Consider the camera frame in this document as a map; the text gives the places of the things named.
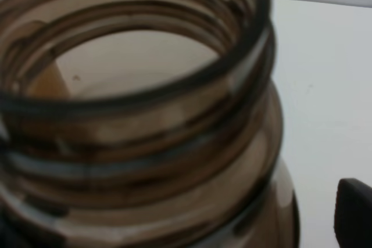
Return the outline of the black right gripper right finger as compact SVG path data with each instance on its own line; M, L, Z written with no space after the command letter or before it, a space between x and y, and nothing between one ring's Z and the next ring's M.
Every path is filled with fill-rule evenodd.
M355 178L339 181L334 215L340 247L371 247L371 187Z

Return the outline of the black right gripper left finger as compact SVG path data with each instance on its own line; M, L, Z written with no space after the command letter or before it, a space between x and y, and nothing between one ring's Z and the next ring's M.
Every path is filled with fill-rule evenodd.
M1 247L18 247L17 229L9 219L5 201L6 180L8 178L8 171L6 168L9 166L8 162L8 147L6 140L1 135Z

